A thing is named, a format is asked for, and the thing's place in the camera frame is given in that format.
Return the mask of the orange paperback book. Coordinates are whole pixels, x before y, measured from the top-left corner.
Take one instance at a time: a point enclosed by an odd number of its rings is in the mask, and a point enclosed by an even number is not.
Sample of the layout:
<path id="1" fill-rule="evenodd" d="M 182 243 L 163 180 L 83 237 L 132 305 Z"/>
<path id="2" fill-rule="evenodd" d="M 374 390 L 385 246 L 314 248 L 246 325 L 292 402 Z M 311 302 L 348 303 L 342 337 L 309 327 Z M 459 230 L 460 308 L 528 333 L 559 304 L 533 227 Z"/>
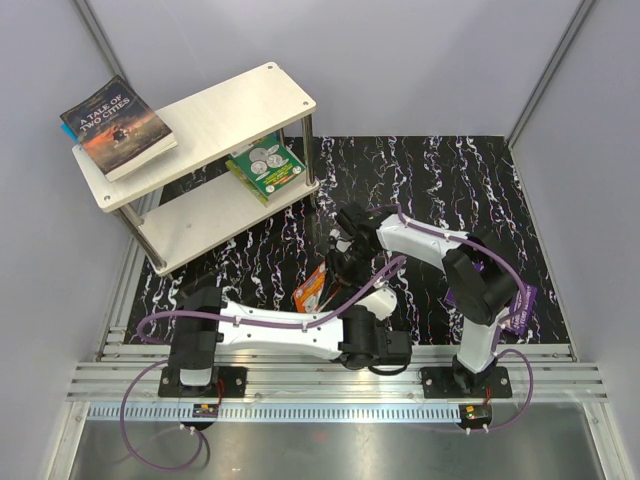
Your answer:
<path id="1" fill-rule="evenodd" d="M 322 262 L 313 273 L 299 285 L 292 295 L 298 313 L 322 311 L 337 295 L 339 287 L 328 280 L 326 263 Z"/>

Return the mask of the dark green paperback book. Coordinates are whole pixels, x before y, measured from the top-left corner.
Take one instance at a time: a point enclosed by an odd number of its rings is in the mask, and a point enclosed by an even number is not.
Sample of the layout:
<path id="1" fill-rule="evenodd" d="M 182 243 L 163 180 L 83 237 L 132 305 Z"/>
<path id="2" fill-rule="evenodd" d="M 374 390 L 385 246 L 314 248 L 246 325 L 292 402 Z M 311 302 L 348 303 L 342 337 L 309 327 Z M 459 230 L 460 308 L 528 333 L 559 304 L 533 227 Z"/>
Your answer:
<path id="1" fill-rule="evenodd" d="M 297 183 L 305 183 L 306 167 L 275 135 L 265 136 L 232 152 L 233 160 L 251 183 L 268 198 Z"/>

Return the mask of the green 65-storey treehouse book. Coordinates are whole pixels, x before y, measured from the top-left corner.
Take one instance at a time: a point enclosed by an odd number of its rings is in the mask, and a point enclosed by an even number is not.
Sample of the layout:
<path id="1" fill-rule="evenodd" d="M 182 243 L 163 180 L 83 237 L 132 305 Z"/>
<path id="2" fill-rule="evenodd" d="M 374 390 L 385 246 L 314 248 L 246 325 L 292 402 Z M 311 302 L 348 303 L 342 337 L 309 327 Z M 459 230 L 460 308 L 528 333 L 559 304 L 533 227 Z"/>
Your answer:
<path id="1" fill-rule="evenodd" d="M 235 164 L 233 160 L 226 160 L 225 166 L 234 174 L 234 176 L 252 193 L 252 195 L 263 205 L 268 205 L 268 198 L 262 194 L 249 180 L 249 178 L 242 172 L 242 170 Z"/>

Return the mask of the purple 52-storey treehouse book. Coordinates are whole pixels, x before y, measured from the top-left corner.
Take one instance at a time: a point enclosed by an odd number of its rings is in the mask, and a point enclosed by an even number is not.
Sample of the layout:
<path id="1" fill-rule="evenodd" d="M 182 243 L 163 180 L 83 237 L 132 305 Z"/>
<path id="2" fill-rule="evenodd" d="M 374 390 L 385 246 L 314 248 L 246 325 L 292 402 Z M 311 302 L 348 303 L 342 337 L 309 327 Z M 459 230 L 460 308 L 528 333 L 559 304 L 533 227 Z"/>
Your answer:
<path id="1" fill-rule="evenodd" d="M 510 317 L 503 323 L 507 332 L 523 337 L 528 329 L 528 322 L 533 312 L 533 306 L 538 293 L 538 288 L 529 284 L 524 284 L 525 295 L 521 296 L 517 293 L 515 298 L 515 305 L 509 307 L 509 313 L 513 314 L 518 311 L 517 315 Z"/>

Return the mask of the dark tale of two cities book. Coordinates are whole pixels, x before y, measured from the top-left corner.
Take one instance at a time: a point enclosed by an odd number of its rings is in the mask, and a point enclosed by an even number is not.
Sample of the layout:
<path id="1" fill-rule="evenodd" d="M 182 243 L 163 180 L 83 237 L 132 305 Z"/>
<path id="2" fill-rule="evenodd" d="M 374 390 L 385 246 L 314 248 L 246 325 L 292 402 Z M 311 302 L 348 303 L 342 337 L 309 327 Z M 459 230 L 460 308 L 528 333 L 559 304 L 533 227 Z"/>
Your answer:
<path id="1" fill-rule="evenodd" d="M 177 146 L 172 129 L 119 75 L 60 118 L 110 182 Z"/>

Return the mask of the blue 91-storey treehouse book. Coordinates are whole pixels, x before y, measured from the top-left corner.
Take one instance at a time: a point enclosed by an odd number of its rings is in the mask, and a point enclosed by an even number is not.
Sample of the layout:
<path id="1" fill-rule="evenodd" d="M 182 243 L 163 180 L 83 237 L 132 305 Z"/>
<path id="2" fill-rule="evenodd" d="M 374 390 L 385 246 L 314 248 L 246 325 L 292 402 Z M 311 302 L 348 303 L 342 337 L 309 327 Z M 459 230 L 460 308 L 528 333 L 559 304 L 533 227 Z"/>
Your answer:
<path id="1" fill-rule="evenodd" d="M 71 128 L 69 126 L 67 126 L 65 123 L 62 123 L 60 125 L 62 131 L 75 143 L 75 144 L 80 144 L 78 137 L 73 133 L 73 131 L 71 130 Z"/>

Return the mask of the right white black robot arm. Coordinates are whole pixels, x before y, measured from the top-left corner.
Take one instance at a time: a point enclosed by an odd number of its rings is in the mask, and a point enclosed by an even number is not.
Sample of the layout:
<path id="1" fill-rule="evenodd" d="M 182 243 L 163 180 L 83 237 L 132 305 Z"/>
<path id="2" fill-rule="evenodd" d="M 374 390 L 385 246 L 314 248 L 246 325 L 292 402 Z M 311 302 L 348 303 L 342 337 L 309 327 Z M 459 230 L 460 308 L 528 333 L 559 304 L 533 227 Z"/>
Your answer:
<path id="1" fill-rule="evenodd" d="M 327 254 L 329 277 L 344 287 L 362 287 L 371 277 L 371 261 L 384 252 L 414 258 L 440 269 L 463 316 L 463 333 L 452 361 L 454 388 L 465 397 L 486 389 L 496 368 L 496 345 L 506 319 L 516 313 L 516 294 L 524 283 L 498 254 L 490 231 L 451 231 L 406 216 L 399 206 L 367 211 L 352 203 L 336 221 L 347 234 L 346 246 Z"/>

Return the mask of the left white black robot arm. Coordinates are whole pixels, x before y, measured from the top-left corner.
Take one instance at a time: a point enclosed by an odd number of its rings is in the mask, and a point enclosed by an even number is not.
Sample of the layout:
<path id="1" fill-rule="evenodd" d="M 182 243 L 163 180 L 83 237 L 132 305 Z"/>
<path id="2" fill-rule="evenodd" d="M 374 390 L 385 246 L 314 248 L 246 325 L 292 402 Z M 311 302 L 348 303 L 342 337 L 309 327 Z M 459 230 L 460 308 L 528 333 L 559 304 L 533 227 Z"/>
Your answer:
<path id="1" fill-rule="evenodd" d="M 399 257 L 383 267 L 351 299 L 329 312 L 293 313 L 259 309 L 223 299 L 218 287 L 203 288 L 171 314 L 176 319 L 170 344 L 167 383 L 177 397 L 203 397 L 216 389 L 220 368 L 216 350 L 265 349 L 310 355 L 348 370 L 381 376 L 407 369 L 412 341 L 392 331 L 385 319 L 396 309 L 394 292 L 384 282 L 402 266 Z"/>

